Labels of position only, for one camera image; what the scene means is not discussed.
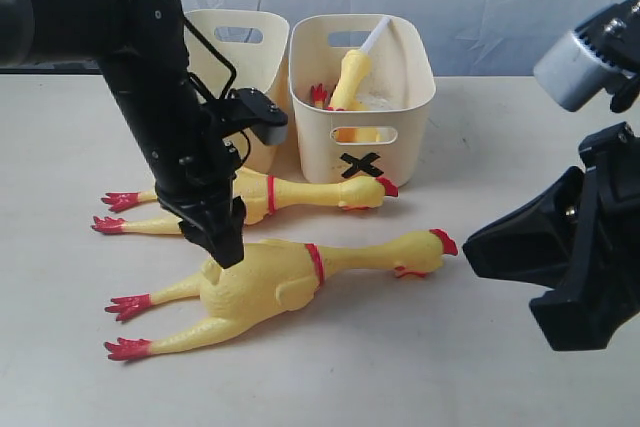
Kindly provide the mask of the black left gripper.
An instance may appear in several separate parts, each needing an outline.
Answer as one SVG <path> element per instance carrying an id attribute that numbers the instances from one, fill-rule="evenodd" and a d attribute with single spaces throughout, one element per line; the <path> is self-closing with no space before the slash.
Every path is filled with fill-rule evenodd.
<path id="1" fill-rule="evenodd" d="M 164 96 L 154 103 L 154 176 L 183 237 L 223 269 L 244 259 L 246 204 L 233 193 L 240 154 L 225 139 L 227 99 Z"/>

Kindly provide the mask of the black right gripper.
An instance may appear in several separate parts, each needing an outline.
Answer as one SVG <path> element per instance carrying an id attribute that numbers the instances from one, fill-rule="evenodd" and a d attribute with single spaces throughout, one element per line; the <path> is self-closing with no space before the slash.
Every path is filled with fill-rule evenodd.
<path id="1" fill-rule="evenodd" d="M 549 289 L 529 307 L 555 351 L 602 350 L 639 313 L 639 137 L 619 123 L 579 157 L 583 168 L 463 245 L 477 276 Z"/>

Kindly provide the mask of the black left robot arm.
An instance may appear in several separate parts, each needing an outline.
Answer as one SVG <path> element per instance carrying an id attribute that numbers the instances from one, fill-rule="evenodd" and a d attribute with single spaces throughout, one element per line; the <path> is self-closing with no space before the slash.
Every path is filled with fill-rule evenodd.
<path id="1" fill-rule="evenodd" d="M 98 65 L 184 236 L 222 267 L 239 263 L 245 207 L 229 138 L 242 106 L 189 73 L 179 1 L 1 0 L 3 66 L 65 61 Z"/>

